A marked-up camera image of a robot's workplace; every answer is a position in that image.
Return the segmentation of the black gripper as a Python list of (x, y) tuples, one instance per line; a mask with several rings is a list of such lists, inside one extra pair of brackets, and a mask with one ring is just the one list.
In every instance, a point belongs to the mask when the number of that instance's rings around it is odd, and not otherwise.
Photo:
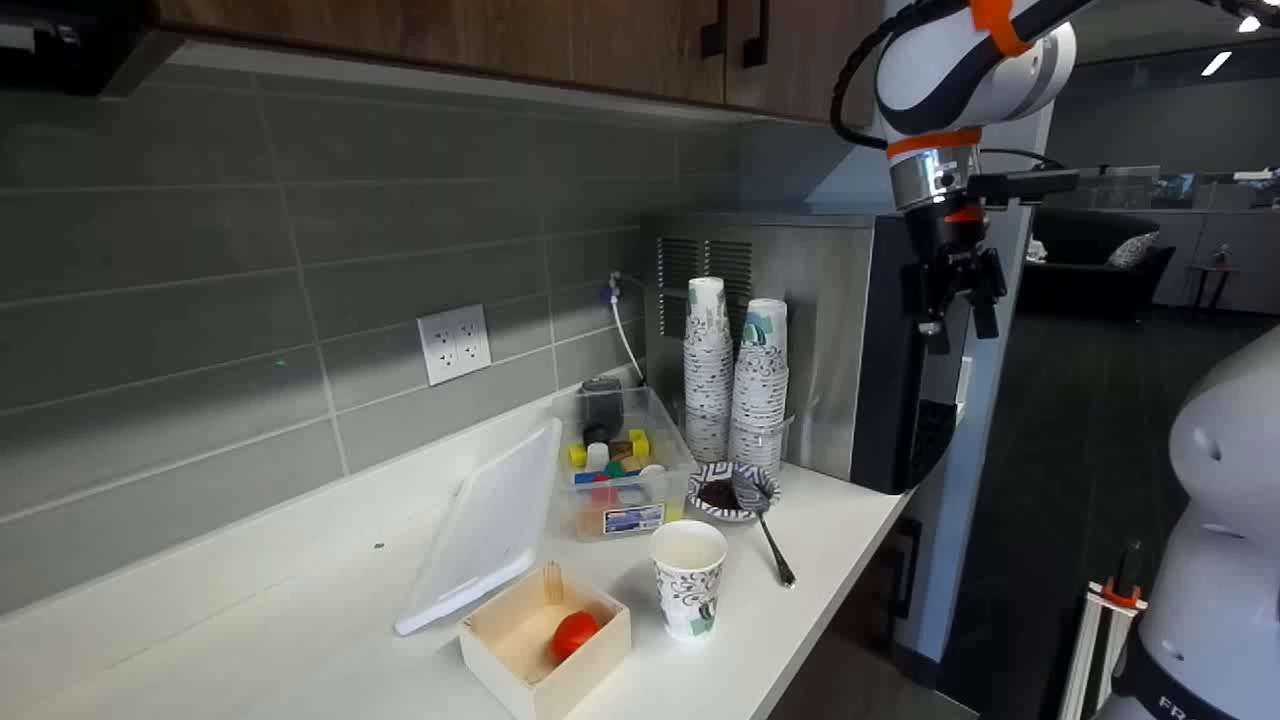
[(987, 244), (981, 204), (938, 204), (906, 216), (913, 263), (906, 306), (920, 315), (917, 335), (934, 355), (953, 349), (949, 306), (969, 300), (981, 342), (996, 342), (996, 300), (1010, 294), (1001, 251)]

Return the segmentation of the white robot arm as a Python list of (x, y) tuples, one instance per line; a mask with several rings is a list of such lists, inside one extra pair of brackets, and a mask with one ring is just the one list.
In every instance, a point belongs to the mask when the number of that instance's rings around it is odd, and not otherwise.
[[(1089, 0), (908, 0), (843, 61), (876, 75), (892, 201), (913, 238), (906, 329), (949, 349), (955, 309), (996, 331), (1004, 271), (984, 213), (1056, 181), (984, 175), (993, 123), (1056, 99)], [(1190, 493), (1153, 581), (1085, 587), (1061, 720), (1280, 720), (1280, 331), (1222, 361), (1184, 400), (1168, 462)]]

